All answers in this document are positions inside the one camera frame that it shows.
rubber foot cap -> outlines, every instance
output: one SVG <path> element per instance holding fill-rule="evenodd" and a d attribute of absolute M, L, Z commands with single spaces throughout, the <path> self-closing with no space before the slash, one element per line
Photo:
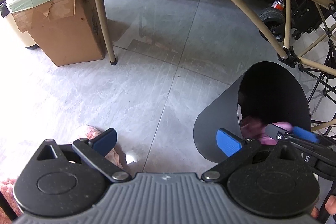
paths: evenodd
<path fill-rule="evenodd" d="M 39 48 L 39 45 L 35 44 L 35 45 L 29 46 L 29 47 L 25 47 L 25 48 L 29 49 L 29 50 L 35 50 L 35 49 Z"/>
<path fill-rule="evenodd" d="M 116 59 L 116 60 L 115 60 L 115 61 L 113 61 L 113 62 L 112 62 L 112 61 L 110 61 L 110 63 L 111 63 L 111 65 L 112 65 L 112 66 L 115 66 L 115 65 L 118 63 L 118 60 Z"/>

floor tile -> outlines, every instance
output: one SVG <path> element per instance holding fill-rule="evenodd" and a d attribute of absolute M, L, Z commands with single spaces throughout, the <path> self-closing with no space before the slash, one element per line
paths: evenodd
<path fill-rule="evenodd" d="M 0 178 L 16 177 L 46 138 L 71 143 L 76 129 L 115 128 L 118 144 L 141 171 L 171 87 L 176 66 L 115 48 L 119 62 L 56 67 L 41 50 L 20 45 L 0 57 L 3 85 L 0 122 Z"/>
<path fill-rule="evenodd" d="M 246 1 L 257 14 L 267 7 Z M 181 67 L 232 84 L 248 67 L 269 59 L 276 59 L 275 50 L 230 0 L 200 0 Z"/>
<path fill-rule="evenodd" d="M 199 113 L 228 85 L 178 68 L 149 157 L 146 172 L 196 172 L 201 175 L 215 164 L 206 160 L 193 140 Z"/>
<path fill-rule="evenodd" d="M 177 65 L 199 0 L 105 0 L 113 44 Z"/>

black trash can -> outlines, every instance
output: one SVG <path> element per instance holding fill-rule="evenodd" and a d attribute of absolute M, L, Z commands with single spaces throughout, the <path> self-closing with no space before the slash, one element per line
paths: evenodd
<path fill-rule="evenodd" d="M 295 77 L 277 63 L 259 62 L 198 115 L 194 142 L 207 160 L 220 163 L 227 158 L 216 143 L 218 129 L 225 128 L 242 138 L 238 104 L 243 119 L 251 116 L 264 124 L 289 122 L 308 131 L 311 129 L 308 102 Z"/>

gray ribbed handle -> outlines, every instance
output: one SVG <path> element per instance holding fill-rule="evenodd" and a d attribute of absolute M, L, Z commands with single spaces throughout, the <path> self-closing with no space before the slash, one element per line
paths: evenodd
<path fill-rule="evenodd" d="M 200 181 L 195 173 L 139 173 L 130 182 L 115 183 L 91 209 L 61 219 L 28 214 L 15 224 L 316 224 L 308 215 L 272 220 L 238 208 L 219 184 Z"/>

trash bin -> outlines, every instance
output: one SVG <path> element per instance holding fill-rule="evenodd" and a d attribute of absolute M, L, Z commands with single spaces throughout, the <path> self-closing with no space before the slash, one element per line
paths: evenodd
<path fill-rule="evenodd" d="M 21 32 L 28 32 L 57 66 L 103 59 L 105 43 L 95 0 L 7 0 Z"/>
<path fill-rule="evenodd" d="M 209 161 L 222 162 L 227 156 L 217 146 L 216 133 L 225 128 L 242 137 L 241 115 L 259 118 L 263 124 L 289 122 L 310 131 L 308 102 L 301 85 L 283 66 L 259 62 L 251 66 L 227 90 L 206 107 L 194 124 L 194 143 Z"/>
<path fill-rule="evenodd" d="M 1 17 L 5 19 L 5 22 L 3 23 L 5 23 L 9 29 L 13 30 L 14 34 L 27 49 L 33 50 L 39 47 L 28 32 L 20 32 L 14 21 L 13 15 L 6 7 L 6 0 L 0 0 L 0 14 Z"/>

